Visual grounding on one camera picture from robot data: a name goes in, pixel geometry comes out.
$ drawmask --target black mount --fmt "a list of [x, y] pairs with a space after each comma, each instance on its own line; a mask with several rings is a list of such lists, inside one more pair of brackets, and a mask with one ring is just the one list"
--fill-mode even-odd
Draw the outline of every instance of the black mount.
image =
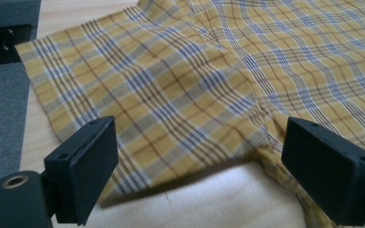
[[0, 65], [20, 62], [15, 45], [30, 38], [31, 25], [19, 25], [0, 28]]
[[365, 150], [325, 127], [289, 118], [282, 161], [337, 225], [365, 223]]
[[44, 159], [46, 170], [10, 174], [0, 180], [0, 227], [86, 224], [118, 163], [113, 117], [87, 123]]

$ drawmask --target wooden table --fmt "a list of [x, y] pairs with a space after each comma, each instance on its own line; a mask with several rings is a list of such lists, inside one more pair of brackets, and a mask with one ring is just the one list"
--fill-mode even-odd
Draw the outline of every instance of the wooden table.
[[[136, 4], [136, 0], [43, 0], [38, 36], [79, 25]], [[44, 170], [43, 158], [59, 145], [32, 88], [22, 170]], [[56, 224], [54, 227], [75, 227]], [[110, 208], [96, 207], [87, 227], [305, 227], [298, 200], [255, 162]]]

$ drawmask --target screw hole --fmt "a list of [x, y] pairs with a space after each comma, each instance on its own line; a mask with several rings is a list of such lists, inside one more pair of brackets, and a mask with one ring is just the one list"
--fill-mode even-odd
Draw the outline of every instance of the screw hole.
[[26, 176], [26, 175], [15, 176], [13, 178], [10, 178], [10, 179], [6, 180], [3, 183], [3, 187], [6, 188], [6, 189], [15, 188], [15, 187], [18, 187], [18, 186], [22, 185], [26, 181], [28, 181], [28, 179], [29, 179], [29, 177]]
[[57, 156], [57, 159], [62, 160], [65, 159], [67, 157], [67, 154], [60, 154]]
[[362, 161], [364, 161], [365, 162], [365, 157], [364, 156], [361, 156], [361, 157], [359, 157]]

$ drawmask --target gray fabric surface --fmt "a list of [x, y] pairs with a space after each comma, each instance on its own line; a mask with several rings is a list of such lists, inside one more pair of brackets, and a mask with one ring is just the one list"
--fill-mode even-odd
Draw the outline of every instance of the gray fabric surface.
[[29, 79], [22, 63], [0, 66], [0, 178], [19, 170]]

